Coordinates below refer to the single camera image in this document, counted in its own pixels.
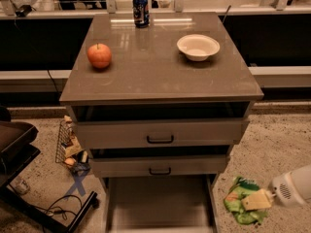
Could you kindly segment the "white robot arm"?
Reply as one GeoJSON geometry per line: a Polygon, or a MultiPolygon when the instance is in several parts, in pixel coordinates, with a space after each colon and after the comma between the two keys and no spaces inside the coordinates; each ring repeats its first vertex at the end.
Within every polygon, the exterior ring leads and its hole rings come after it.
{"type": "Polygon", "coordinates": [[[267,189],[241,200],[246,211],[268,209],[273,205],[292,208],[311,202],[311,165],[275,177],[267,189]]]}

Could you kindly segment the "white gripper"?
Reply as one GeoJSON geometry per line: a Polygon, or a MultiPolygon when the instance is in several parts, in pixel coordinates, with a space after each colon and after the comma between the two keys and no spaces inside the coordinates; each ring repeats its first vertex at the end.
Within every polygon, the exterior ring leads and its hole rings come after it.
{"type": "Polygon", "coordinates": [[[244,209],[246,211],[269,209],[272,207],[273,200],[276,204],[287,208],[299,205],[291,173],[274,178],[268,188],[271,192],[262,188],[243,198],[241,203],[244,209]]]}

